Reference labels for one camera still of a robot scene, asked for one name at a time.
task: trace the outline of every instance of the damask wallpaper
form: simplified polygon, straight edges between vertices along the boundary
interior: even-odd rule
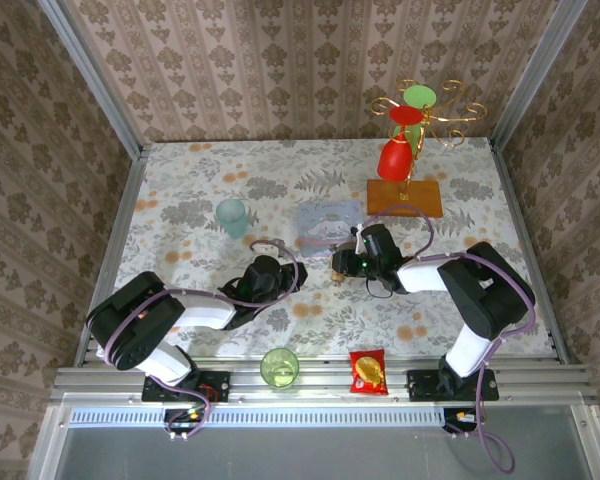
[[[128,168],[46,17],[0,0],[0,479],[24,478]]]
[[[65,0],[146,142],[385,136],[411,77],[492,131],[557,0]]]
[[[505,159],[571,354],[600,399],[600,0],[589,0]]]

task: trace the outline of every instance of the gold mug tree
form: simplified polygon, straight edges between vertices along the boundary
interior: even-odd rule
[[[436,181],[412,180],[415,162],[422,153],[425,135],[430,132],[445,147],[457,147],[464,143],[462,131],[454,128],[449,131],[448,140],[440,138],[435,125],[442,123],[466,123],[482,120],[487,116],[487,107],[480,103],[467,102],[467,114],[460,118],[441,117],[440,112],[453,105],[467,93],[467,86],[458,80],[447,80],[442,89],[452,98],[443,105],[436,106],[436,93],[415,80],[403,79],[398,82],[398,90],[403,93],[405,105],[400,105],[387,97],[371,101],[371,112],[384,115],[389,112],[397,126],[389,127],[389,142],[385,145],[378,162],[378,175],[382,180],[367,180],[367,212],[379,213],[387,207],[408,203],[419,208],[430,217],[442,217],[440,186]],[[414,216],[406,209],[392,210],[389,215]]]

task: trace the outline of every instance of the gray leaf pattern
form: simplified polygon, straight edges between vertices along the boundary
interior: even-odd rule
[[[486,140],[465,142],[453,154],[435,141],[425,142],[414,180],[434,175],[444,206],[444,217],[432,220],[436,240],[430,252],[466,250],[476,241],[490,241],[527,276]],[[170,285],[215,291],[243,275],[255,256],[247,247],[259,238],[280,238],[299,255],[298,203],[356,198],[365,209],[366,181],[375,178],[384,143],[380,139],[154,145],[138,195],[143,208],[134,212],[116,286],[153,270]],[[183,177],[183,171],[191,174]],[[215,219],[215,206],[226,198],[238,198],[247,207],[248,231],[240,240],[229,238]],[[426,226],[419,218],[385,217],[382,222],[405,255],[427,241]],[[305,285],[281,304],[263,310],[253,322],[227,332],[183,327],[170,332],[167,340],[195,356],[258,355],[282,346],[300,355],[379,347],[393,355],[437,355],[453,344],[463,324],[444,292],[373,298],[362,279],[333,282],[329,258],[298,260],[309,273]],[[7,272],[8,267],[0,265],[0,282],[6,281]],[[543,326],[529,336],[511,339],[502,351],[551,355]],[[27,369],[25,358],[28,355],[19,360],[20,372]]]

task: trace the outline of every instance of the wooden base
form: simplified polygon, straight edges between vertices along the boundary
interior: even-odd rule
[[[400,200],[400,184],[386,180],[367,180],[367,213],[380,213],[392,205],[405,203],[422,210],[427,216],[443,216],[440,185],[438,182],[412,180],[409,183],[409,200]],[[406,209],[395,209],[389,216],[417,217],[418,214]]]

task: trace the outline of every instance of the gray panel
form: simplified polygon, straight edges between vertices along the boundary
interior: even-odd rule
[[[570,409],[488,414],[487,429],[516,454],[508,478],[591,478]],[[437,428],[208,429],[187,442],[158,428],[71,429],[58,472],[58,480],[503,478],[476,439]]]

